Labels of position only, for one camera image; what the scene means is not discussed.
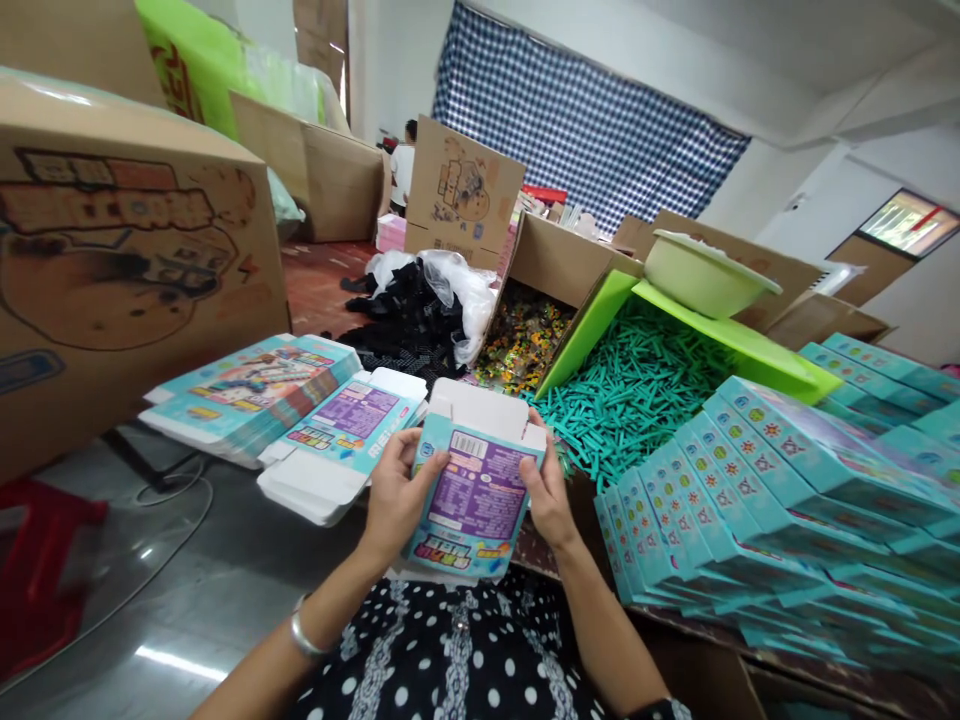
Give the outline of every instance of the red plastic stool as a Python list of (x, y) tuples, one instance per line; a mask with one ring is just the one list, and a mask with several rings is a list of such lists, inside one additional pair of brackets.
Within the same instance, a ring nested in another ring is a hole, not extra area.
[(85, 592), (57, 594), (74, 533), (100, 525), (106, 502), (91, 502), (30, 479), (0, 487), (0, 510), (26, 507), (0, 570), (0, 681), (43, 662), (80, 629)]

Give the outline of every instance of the cable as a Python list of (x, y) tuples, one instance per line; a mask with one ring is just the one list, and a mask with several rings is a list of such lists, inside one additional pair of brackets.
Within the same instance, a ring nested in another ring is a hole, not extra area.
[[(161, 504), (167, 502), (168, 500), (172, 500), (173, 498), (177, 497), (178, 495), (182, 495), (183, 493), (185, 493), (187, 490), (189, 490), (191, 487), (193, 487), (193, 486), (194, 486), (195, 484), (197, 484), (198, 482), (201, 482), (201, 483), (203, 483), (204, 485), (206, 485), (206, 486), (207, 486), (207, 489), (210, 491), (210, 495), (209, 495), (209, 497), (207, 498), (207, 506), (203, 509), (203, 513), (200, 515), (200, 519), (197, 520), (197, 524), (194, 525), (193, 528), (191, 528), (190, 532), (187, 533), (186, 537), (183, 538), (183, 540), (180, 541), (180, 544), (178, 544), (178, 545), (173, 549), (173, 552), (170, 553), (170, 557), (168, 557), (166, 560), (164, 560), (162, 563), (160, 563), (160, 566), (150, 574), (150, 577), (148, 577), (146, 580), (144, 580), (142, 583), (140, 583), (140, 585), (139, 585), (132, 593), (130, 593), (130, 594), (123, 600), (123, 602), (121, 602), (117, 607), (115, 607), (113, 610), (111, 610), (109, 613), (107, 613), (99, 622), (95, 623), (95, 624), (92, 625), (91, 627), (89, 627), (89, 628), (87, 628), (86, 630), (84, 630), (84, 631), (83, 631), (82, 633), (80, 633), (76, 638), (74, 638), (73, 641), (71, 641), (69, 645), (61, 648), (55, 655), (50, 656), (49, 658), (47, 658), (46, 660), (44, 660), (44, 661), (43, 661), (42, 663), (40, 663), (39, 665), (37, 665), (37, 666), (35, 666), (35, 667), (33, 667), (33, 668), (30, 668), (30, 670), (28, 670), (28, 671), (25, 672), (24, 674), (20, 675), (19, 677), (17, 677), (13, 682), (11, 682), (11, 683), (10, 683), (9, 685), (7, 685), (6, 687), (0, 688), (0, 697), (3, 697), (3, 696), (6, 695), (8, 692), (10, 692), (11, 690), (13, 690), (15, 687), (18, 687), (21, 683), (23, 683), (24, 681), (26, 681), (28, 678), (33, 677), (33, 675), (35, 675), (36, 673), (40, 672), (40, 670), (42, 670), (42, 669), (45, 668), (47, 665), (49, 665), (50, 663), (52, 663), (52, 662), (53, 662), (54, 660), (56, 660), (58, 657), (60, 657), (60, 656), (63, 655), (65, 652), (67, 652), (68, 650), (70, 650), (72, 647), (74, 647), (75, 645), (79, 644), (79, 643), (82, 642), (84, 639), (86, 639), (87, 637), (89, 637), (90, 635), (92, 635), (94, 632), (96, 632), (97, 630), (99, 630), (101, 627), (103, 627), (103, 625), (104, 625), (108, 620), (112, 619), (117, 613), (119, 613), (121, 610), (123, 610), (123, 608), (125, 608), (127, 605), (129, 605), (130, 602), (131, 602), (137, 595), (139, 595), (139, 594), (143, 591), (143, 589), (144, 589), (145, 587), (147, 587), (147, 585), (149, 585), (151, 582), (153, 582), (153, 580), (157, 577), (157, 575), (159, 575), (160, 572), (161, 572), (167, 565), (170, 564), (170, 561), (173, 560), (173, 558), (176, 557), (177, 553), (180, 552), (180, 549), (181, 549), (184, 545), (186, 545), (186, 544), (187, 544), (187, 541), (188, 541), (190, 538), (193, 537), (193, 534), (194, 534), (197, 530), (200, 529), (200, 526), (203, 524), (203, 521), (207, 519), (207, 515), (210, 513), (210, 508), (213, 506), (213, 485), (210, 484), (210, 481), (209, 481), (209, 480), (207, 480), (205, 477), (202, 476), (202, 472), (203, 472), (203, 469), (204, 469), (205, 465), (206, 465), (206, 463), (203, 462), (203, 461), (201, 461), (201, 463), (200, 463), (200, 468), (197, 470), (197, 474), (194, 476), (193, 480), (191, 480), (190, 483), (189, 483), (185, 488), (183, 488), (182, 490), (177, 491), (177, 493), (175, 493), (174, 495), (171, 495), (170, 497), (164, 497), (163, 499), (161, 499), (161, 500), (159, 500), (159, 501), (157, 501), (157, 502), (154, 502), (154, 503), (140, 504), (140, 503), (139, 503), (139, 498), (140, 498), (140, 495), (142, 494), (143, 491), (141, 490), (139, 493), (137, 493), (137, 497), (136, 497), (136, 499), (135, 499), (135, 502), (136, 502), (137, 505), (139, 505), (140, 507), (152, 507), (152, 506), (154, 506), (154, 505), (161, 505)], [(171, 475), (170, 478), (174, 478), (174, 477), (178, 477), (178, 476), (188, 476), (188, 473), (179, 473), (178, 475)]]
[[(153, 490), (152, 487), (150, 487), (149, 485), (146, 485), (146, 486), (140, 488), (140, 492), (138, 492), (138, 493), (136, 494), (136, 497), (133, 498), (133, 504), (136, 505), (137, 507), (156, 507), (157, 505), (163, 505), (165, 502), (170, 502), (170, 501), (173, 500), (175, 497), (180, 497), (180, 496), (183, 495), (187, 490), (189, 490), (189, 489), (192, 488), (194, 485), (196, 485), (196, 484), (197, 484), (197, 481), (200, 479), (200, 476), (203, 475), (203, 473), (204, 473), (204, 471), (205, 471), (206, 469), (207, 469), (207, 462), (206, 462), (206, 460), (204, 460), (203, 458), (201, 458), (201, 459), (200, 459), (200, 465), (197, 467), (197, 472), (195, 472), (195, 473), (193, 474), (193, 478), (190, 480), (190, 482), (188, 482), (188, 483), (187, 483), (186, 485), (184, 485), (182, 488), (180, 488), (179, 490), (177, 490), (175, 493), (171, 493), (171, 494), (169, 494), (169, 495), (161, 495), (158, 500), (153, 500), (153, 501), (151, 501), (151, 502), (143, 502), (143, 500), (140, 499), (140, 498), (143, 497), (143, 494), (144, 494), (145, 492), (149, 491), (149, 490)], [(190, 477), (190, 473), (174, 473), (173, 475), (167, 475), (167, 476), (165, 476), (163, 479), (164, 479), (164, 480), (174, 480), (174, 479), (176, 479), (176, 478), (181, 478), (181, 477)]]

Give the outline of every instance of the electrical cord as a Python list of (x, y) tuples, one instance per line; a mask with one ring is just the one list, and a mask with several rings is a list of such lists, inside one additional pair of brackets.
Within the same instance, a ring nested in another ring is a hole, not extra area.
[[(113, 610), (111, 610), (109, 613), (107, 613), (100, 621), (98, 621), (97, 623), (95, 623), (94, 625), (90, 626), (89, 628), (87, 628), (86, 630), (84, 630), (82, 633), (80, 633), (80, 634), (79, 634), (76, 638), (74, 638), (68, 645), (66, 645), (65, 647), (61, 648), (55, 655), (50, 656), (49, 658), (47, 658), (46, 660), (44, 660), (44, 661), (43, 661), (42, 663), (40, 663), (39, 665), (37, 665), (37, 666), (35, 666), (35, 667), (32, 667), (32, 668), (30, 668), (30, 670), (26, 671), (26, 672), (23, 673), (22, 675), (19, 675), (15, 680), (13, 680), (13, 681), (12, 681), (11, 683), (9, 683), (7, 686), (0, 688), (0, 697), (3, 697), (3, 696), (6, 695), (8, 692), (10, 692), (11, 690), (13, 690), (15, 687), (18, 687), (19, 685), (21, 685), (21, 684), (22, 684), (23, 682), (25, 682), (28, 678), (33, 677), (36, 673), (40, 672), (40, 670), (42, 670), (42, 669), (45, 668), (47, 665), (49, 665), (50, 663), (52, 663), (52, 662), (53, 662), (54, 660), (56, 660), (58, 657), (60, 657), (60, 656), (63, 655), (65, 652), (67, 652), (68, 650), (70, 650), (70, 649), (73, 648), (74, 646), (78, 645), (78, 644), (81, 643), (83, 640), (85, 640), (87, 637), (89, 637), (89, 636), (92, 635), (94, 632), (96, 632), (96, 631), (99, 630), (101, 627), (103, 627), (103, 625), (106, 624), (106, 622), (107, 622), (108, 620), (112, 619), (117, 613), (119, 613), (121, 610), (123, 610), (123, 608), (125, 608), (127, 605), (129, 605), (130, 602), (131, 602), (137, 595), (139, 595), (141, 592), (143, 592), (144, 588), (146, 588), (147, 585), (149, 585), (151, 582), (153, 582), (153, 580), (157, 577), (157, 575), (159, 575), (159, 574), (161, 573), (161, 571), (162, 571), (167, 565), (170, 564), (170, 561), (173, 560), (173, 558), (175, 558), (175, 557), (177, 556), (177, 553), (180, 552), (181, 548), (183, 548), (183, 546), (187, 544), (187, 541), (190, 540), (190, 538), (193, 537), (194, 533), (197, 532), (197, 530), (200, 529), (200, 526), (203, 524), (203, 521), (207, 519), (207, 515), (210, 513), (210, 508), (213, 506), (213, 495), (214, 495), (214, 493), (213, 493), (213, 485), (210, 484), (210, 481), (209, 481), (209, 480), (207, 480), (205, 477), (203, 477), (203, 471), (204, 471), (205, 467), (206, 467), (206, 463), (205, 463), (204, 461), (201, 461), (201, 462), (200, 462), (200, 467), (197, 469), (197, 472), (196, 472), (196, 474), (193, 476), (193, 479), (192, 479), (184, 488), (182, 488), (181, 490), (178, 490), (176, 493), (174, 493), (173, 495), (171, 495), (171, 496), (169, 496), (169, 497), (164, 496), (163, 498), (161, 498), (160, 500), (157, 500), (157, 501), (155, 501), (155, 502), (141, 503), (141, 502), (140, 502), (140, 496), (143, 494), (143, 490), (141, 490), (139, 493), (137, 493), (137, 496), (136, 496), (136, 498), (134, 499), (134, 503), (135, 503), (137, 506), (139, 506), (139, 507), (154, 507), (154, 506), (156, 506), (156, 505), (162, 505), (163, 503), (168, 502), (168, 501), (172, 500), (173, 498), (175, 498), (175, 497), (177, 497), (177, 496), (179, 496), (179, 495), (182, 495), (182, 494), (185, 493), (187, 490), (189, 490), (189, 489), (192, 488), (194, 485), (196, 485), (198, 482), (199, 482), (199, 483), (202, 483), (203, 485), (206, 485), (206, 486), (207, 486), (207, 490), (210, 491), (210, 494), (209, 494), (209, 496), (207, 497), (207, 505), (206, 505), (206, 507), (203, 509), (203, 513), (200, 515), (200, 518), (197, 520), (196, 525), (194, 525), (194, 526), (190, 529), (190, 532), (187, 533), (186, 537), (184, 537), (183, 540), (181, 540), (180, 543), (173, 549), (173, 552), (170, 553), (170, 556), (169, 556), (166, 560), (164, 560), (162, 563), (160, 563), (160, 565), (157, 567), (157, 569), (154, 570), (154, 571), (150, 574), (150, 577), (148, 577), (146, 580), (144, 580), (142, 583), (140, 583), (140, 585), (138, 585), (138, 586), (133, 590), (133, 592), (131, 592), (131, 593), (123, 600), (123, 602), (121, 602), (117, 607), (115, 607)], [(176, 478), (176, 477), (189, 477), (189, 476), (190, 476), (189, 473), (177, 473), (177, 474), (175, 474), (175, 475), (170, 475), (170, 476), (167, 477), (166, 479), (169, 480), (169, 479), (173, 479), (173, 478)]]

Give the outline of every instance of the white shirt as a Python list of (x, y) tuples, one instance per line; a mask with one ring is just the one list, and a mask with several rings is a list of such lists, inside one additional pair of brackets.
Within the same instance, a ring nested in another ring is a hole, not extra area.
[(413, 145), (397, 145), (397, 149), (390, 156), (390, 170), (396, 178), (397, 185), (393, 188), (390, 199), (397, 205), (407, 206), (403, 199), (404, 193), (410, 194), (410, 183), (413, 181), (413, 156), (416, 150)]

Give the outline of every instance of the person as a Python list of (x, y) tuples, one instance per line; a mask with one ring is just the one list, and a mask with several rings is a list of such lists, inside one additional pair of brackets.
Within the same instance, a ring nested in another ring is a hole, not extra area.
[(407, 201), (410, 183), (413, 180), (413, 158), (417, 150), (417, 121), (407, 120), (403, 131), (404, 142), (397, 145), (390, 156), (390, 171), (393, 173), (393, 192), (390, 209), (400, 217), (407, 216)]
[[(531, 421), (543, 425), (534, 410)], [(552, 438), (542, 469), (524, 459), (520, 475), (562, 594), (516, 567), (475, 587), (381, 579), (449, 459), (434, 453), (409, 479), (420, 432), (384, 448), (355, 551), (193, 720), (688, 720), (580, 537)]]

